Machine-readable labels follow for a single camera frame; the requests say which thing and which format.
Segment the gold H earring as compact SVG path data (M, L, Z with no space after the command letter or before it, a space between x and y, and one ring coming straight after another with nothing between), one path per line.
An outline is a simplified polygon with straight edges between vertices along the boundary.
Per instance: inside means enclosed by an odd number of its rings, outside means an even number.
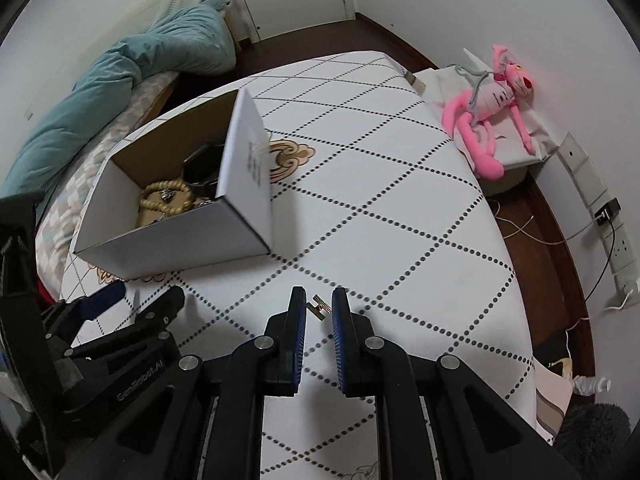
M325 320L332 313L331 307L318 295L314 295L306 303L306 307L320 321Z

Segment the white cardboard box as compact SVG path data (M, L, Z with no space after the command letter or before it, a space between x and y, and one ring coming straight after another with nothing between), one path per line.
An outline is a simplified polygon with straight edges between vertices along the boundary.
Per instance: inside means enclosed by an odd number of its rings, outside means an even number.
M75 256L143 278L269 252L269 138L244 89L145 128L96 178Z

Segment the checkered bed sheet mattress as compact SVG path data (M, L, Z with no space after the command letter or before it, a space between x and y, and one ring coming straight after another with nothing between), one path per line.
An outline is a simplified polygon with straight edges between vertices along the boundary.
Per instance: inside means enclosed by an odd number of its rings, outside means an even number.
M160 114L177 77L176 72L160 73L135 86L125 110L75 156L58 182L36 233L37 272L52 297L60 296L70 243L104 160L129 133Z

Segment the patterned white tablecloth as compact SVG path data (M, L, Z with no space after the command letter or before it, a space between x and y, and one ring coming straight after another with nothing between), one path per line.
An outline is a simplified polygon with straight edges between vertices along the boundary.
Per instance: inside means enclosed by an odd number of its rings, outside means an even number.
M345 479L381 461L376 397L386 375L400 393L394 408L408 414L395 426L399 477L431 477L423 417L447 409L416 394L414 356L439 375L470 376L462 400L480 408L485 428L508 420L533 431L532 344L506 244L468 163L386 55L267 70L149 122L108 157L161 119L236 89L250 94L269 138L269 252L124 280L74 255L78 224L64 298L93 294L103 272L126 295L82 326L75 347L131 325L170 286L186 301L168 325L177 363L62 477ZM344 287L352 313L370 320L370 396L341 392L332 313L320 321L307 307L298 391L266 395L267 323L295 286L306 303L318 295L331 309Z

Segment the black smart band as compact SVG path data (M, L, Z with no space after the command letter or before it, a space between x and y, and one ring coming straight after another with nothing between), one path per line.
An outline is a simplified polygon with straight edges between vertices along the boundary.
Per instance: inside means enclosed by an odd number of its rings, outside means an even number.
M191 192L201 198L216 195L224 144L205 143L182 163L181 177Z

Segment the pink panther plush toy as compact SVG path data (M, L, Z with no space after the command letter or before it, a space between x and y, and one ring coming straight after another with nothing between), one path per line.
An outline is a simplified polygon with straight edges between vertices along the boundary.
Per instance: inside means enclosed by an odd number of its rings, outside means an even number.
M504 167L496 154L496 135L490 120L508 110L521 138L525 151L535 154L534 144L523 120L519 98L528 98L534 92L532 76L510 58L509 49L502 44L491 46L491 70L467 70L455 65L457 73L467 72L476 77L472 89L465 90L448 100L442 109L442 128L454 137L457 131L471 156L475 173L487 180L497 181L504 175Z

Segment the black charger plug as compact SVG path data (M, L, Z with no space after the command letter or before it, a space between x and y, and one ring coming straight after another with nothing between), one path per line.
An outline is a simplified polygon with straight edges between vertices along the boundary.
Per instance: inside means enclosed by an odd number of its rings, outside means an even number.
M605 226L606 224L612 224L619 212L620 201L617 198L612 198L594 213L593 219L597 226Z

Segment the white power strip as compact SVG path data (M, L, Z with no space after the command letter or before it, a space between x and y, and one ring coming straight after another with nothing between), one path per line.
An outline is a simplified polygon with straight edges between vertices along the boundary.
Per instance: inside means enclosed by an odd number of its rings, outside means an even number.
M639 256L625 230L620 201L610 192L605 180L587 152L569 132L558 148L558 156L572 177L591 219L596 222L600 240L608 257L620 305L623 310L639 302Z

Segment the teal blue duvet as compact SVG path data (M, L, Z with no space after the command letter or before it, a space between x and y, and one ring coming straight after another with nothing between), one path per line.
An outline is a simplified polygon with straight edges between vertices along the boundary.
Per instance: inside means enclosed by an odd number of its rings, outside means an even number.
M112 44L32 130L1 195L51 192L75 156L126 110L134 87L145 79L165 72L218 75L231 70L235 48L224 21L230 4L206 0Z

